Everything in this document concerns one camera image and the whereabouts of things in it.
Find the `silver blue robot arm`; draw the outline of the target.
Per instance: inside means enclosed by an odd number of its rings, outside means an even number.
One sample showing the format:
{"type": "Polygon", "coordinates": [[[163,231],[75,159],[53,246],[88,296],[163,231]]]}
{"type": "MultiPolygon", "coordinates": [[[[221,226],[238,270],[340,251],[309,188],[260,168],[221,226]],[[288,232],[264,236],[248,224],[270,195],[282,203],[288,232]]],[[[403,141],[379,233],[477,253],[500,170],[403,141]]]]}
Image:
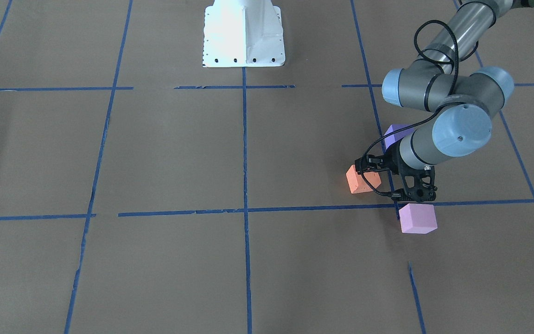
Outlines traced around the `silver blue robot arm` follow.
{"type": "Polygon", "coordinates": [[[487,144],[492,118],[506,105],[515,83],[497,66],[484,66],[462,77],[458,74],[460,63],[476,51],[484,32],[518,8],[534,8],[534,0],[463,0],[448,23],[427,22],[440,25],[442,30],[423,49],[414,36],[417,59],[407,68],[388,72],[382,93],[390,104],[431,115],[389,133],[403,137],[386,145],[383,156],[363,154],[355,161],[356,173],[390,170],[403,176],[409,170],[428,171],[487,144]]]}

